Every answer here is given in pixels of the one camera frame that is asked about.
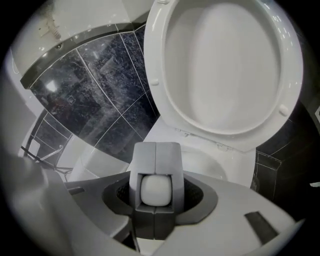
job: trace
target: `toilet bowl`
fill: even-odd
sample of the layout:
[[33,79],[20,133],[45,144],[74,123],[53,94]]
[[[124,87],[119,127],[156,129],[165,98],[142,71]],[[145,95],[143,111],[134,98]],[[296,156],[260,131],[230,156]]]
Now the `toilet bowl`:
[[255,148],[288,120],[302,86],[285,12],[272,0],[156,0],[144,60],[161,114],[146,140],[180,142],[189,169],[249,187]]

